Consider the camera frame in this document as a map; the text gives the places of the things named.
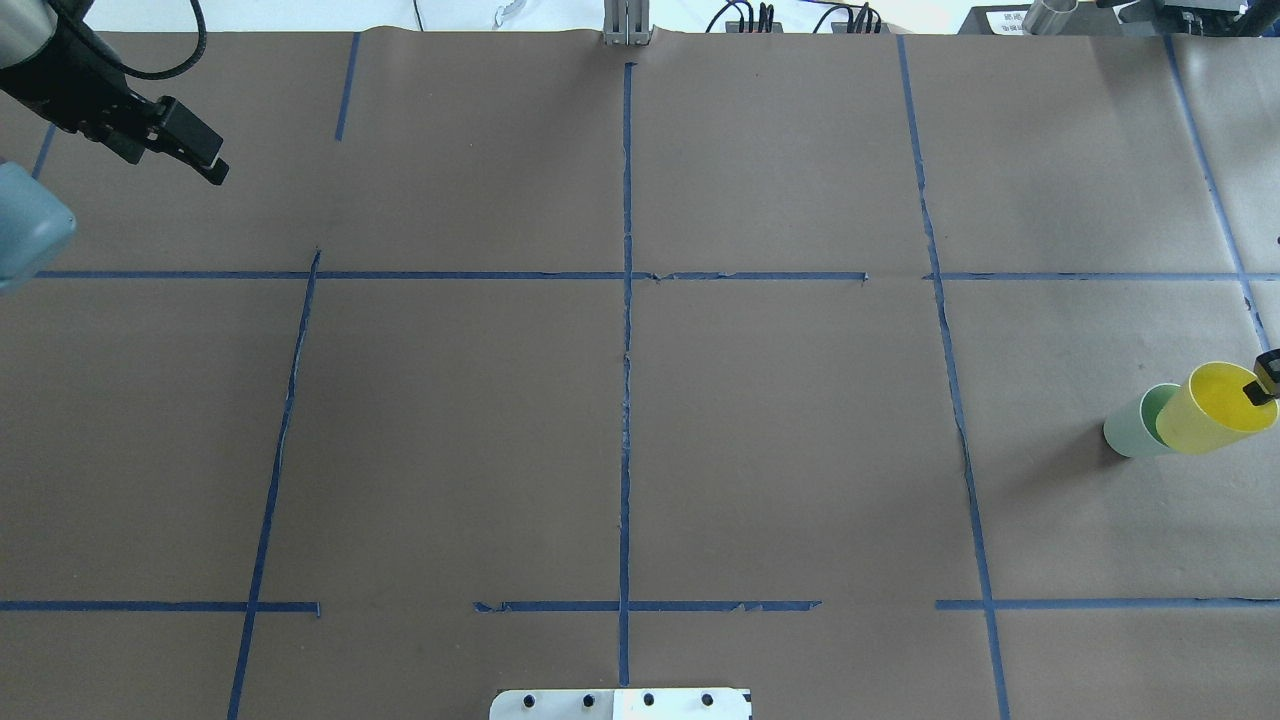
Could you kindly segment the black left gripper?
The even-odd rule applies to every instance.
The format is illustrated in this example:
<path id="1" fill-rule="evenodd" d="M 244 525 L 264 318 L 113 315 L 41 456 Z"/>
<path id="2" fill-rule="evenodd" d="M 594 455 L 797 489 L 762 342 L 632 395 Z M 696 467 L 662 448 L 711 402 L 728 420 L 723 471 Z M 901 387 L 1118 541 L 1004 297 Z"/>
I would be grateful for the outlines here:
<path id="1" fill-rule="evenodd" d="M 224 138 L 172 96 L 152 101 L 134 92 L 59 15 L 28 49 L 3 49 L 3 91 L 70 135 L 108 146 L 129 164 L 147 151 L 174 158 L 210 184 L 229 173 Z"/>

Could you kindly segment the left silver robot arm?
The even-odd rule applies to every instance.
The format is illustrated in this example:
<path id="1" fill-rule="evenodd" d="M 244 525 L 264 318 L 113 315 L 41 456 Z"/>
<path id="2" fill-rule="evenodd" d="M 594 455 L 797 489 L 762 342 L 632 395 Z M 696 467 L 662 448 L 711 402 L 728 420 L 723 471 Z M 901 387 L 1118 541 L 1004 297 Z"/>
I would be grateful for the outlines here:
<path id="1" fill-rule="evenodd" d="M 1 87 L 37 117 L 68 135 L 82 135 L 137 165 L 146 152 L 186 164 L 210 184 L 229 173 L 224 138 L 173 96 L 137 94 L 129 78 L 163 81 L 184 74 L 204 56 L 209 28 L 191 3 L 193 51 L 164 70 L 127 65 L 84 20 L 90 1 L 5 1 L 1 10 Z M 70 242 L 74 213 L 20 164 L 3 160 L 1 281 L 12 293 Z"/>

